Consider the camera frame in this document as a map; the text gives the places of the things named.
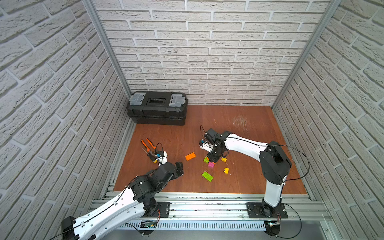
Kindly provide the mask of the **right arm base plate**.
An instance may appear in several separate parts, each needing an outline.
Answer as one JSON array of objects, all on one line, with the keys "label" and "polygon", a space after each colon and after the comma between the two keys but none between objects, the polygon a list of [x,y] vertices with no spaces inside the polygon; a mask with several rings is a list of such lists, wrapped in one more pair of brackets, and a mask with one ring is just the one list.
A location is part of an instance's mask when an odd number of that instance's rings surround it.
[{"label": "right arm base plate", "polygon": [[250,219],[287,219],[288,213],[283,203],[271,207],[266,203],[246,203],[247,213]]}]

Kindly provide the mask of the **orange lego brick left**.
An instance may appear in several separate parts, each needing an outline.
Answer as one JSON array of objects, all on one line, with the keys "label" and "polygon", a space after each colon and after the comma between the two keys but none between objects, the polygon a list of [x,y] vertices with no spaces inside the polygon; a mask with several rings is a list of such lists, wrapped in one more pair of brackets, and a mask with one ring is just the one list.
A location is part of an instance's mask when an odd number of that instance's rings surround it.
[{"label": "orange lego brick left", "polygon": [[187,161],[190,161],[190,160],[194,159],[195,157],[196,157],[195,153],[191,153],[191,154],[188,154],[185,156]]}]

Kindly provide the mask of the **black plastic toolbox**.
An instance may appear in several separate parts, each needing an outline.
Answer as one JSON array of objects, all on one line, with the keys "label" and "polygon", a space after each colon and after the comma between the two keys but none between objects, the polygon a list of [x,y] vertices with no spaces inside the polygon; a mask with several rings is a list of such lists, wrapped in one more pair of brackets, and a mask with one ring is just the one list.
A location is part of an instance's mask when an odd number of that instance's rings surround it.
[{"label": "black plastic toolbox", "polygon": [[184,93],[137,91],[127,105],[128,116],[136,124],[183,126],[188,99]]}]

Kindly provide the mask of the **orange handled pliers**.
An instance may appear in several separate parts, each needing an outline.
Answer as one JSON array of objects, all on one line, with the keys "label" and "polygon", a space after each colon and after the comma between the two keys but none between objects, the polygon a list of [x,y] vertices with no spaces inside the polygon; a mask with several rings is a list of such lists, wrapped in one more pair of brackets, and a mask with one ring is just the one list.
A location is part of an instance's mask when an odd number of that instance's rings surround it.
[{"label": "orange handled pliers", "polygon": [[146,138],[146,140],[141,140],[141,143],[143,145],[142,149],[152,156],[155,156],[157,147],[152,143],[151,140]]}]

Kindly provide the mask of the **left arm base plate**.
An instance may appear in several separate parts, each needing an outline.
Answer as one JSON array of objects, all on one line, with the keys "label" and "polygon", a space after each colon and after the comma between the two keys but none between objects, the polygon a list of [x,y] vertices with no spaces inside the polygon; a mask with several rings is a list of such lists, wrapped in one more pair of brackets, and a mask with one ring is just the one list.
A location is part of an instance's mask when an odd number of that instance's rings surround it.
[{"label": "left arm base plate", "polygon": [[151,213],[145,212],[142,218],[168,218],[171,202],[157,202],[157,206]]}]

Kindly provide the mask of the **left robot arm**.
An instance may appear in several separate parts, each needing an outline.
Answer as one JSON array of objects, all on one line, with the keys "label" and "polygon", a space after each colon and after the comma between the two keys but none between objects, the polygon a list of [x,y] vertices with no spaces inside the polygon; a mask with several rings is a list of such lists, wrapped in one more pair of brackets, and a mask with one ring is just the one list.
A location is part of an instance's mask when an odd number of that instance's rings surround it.
[{"label": "left robot arm", "polygon": [[166,162],[135,177],[122,192],[92,212],[78,218],[65,218],[60,237],[63,240],[100,240],[131,220],[151,216],[158,208],[155,195],[169,181],[183,174],[183,163]]}]

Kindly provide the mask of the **aluminium rail frame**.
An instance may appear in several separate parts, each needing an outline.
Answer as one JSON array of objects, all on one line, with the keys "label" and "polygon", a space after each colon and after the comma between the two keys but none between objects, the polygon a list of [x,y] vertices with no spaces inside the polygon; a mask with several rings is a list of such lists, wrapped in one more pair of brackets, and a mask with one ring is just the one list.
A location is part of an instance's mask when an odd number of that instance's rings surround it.
[{"label": "aluminium rail frame", "polygon": [[169,217],[160,222],[170,227],[213,229],[228,226],[246,229],[259,224],[265,230],[271,224],[287,221],[332,221],[324,203],[310,201],[304,195],[288,195],[287,219],[250,219],[246,203],[261,199],[257,194],[160,193],[158,200],[171,202]]}]

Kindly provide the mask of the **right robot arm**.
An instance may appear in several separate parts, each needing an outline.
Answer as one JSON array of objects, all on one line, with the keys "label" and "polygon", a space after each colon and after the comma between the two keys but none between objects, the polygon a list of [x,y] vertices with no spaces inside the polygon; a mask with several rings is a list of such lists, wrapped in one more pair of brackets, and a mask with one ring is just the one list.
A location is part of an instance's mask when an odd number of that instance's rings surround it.
[{"label": "right robot arm", "polygon": [[242,138],[232,132],[222,134],[213,129],[204,133],[199,142],[200,148],[208,151],[210,162],[216,163],[225,153],[236,151],[249,156],[261,164],[266,179],[266,191],[259,206],[259,215],[266,218],[285,218],[282,192],[292,163],[277,142],[259,143]]}]

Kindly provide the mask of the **long green lego brick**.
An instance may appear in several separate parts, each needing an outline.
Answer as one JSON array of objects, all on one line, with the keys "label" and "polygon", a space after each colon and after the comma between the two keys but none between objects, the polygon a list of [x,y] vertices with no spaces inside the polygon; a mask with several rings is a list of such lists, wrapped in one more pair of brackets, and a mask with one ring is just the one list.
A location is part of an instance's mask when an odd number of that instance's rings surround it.
[{"label": "long green lego brick", "polygon": [[213,176],[212,175],[210,175],[209,173],[207,173],[206,171],[204,171],[203,173],[202,173],[202,177],[203,178],[205,178],[207,181],[209,181],[209,182],[211,182],[212,180],[213,180]]}]

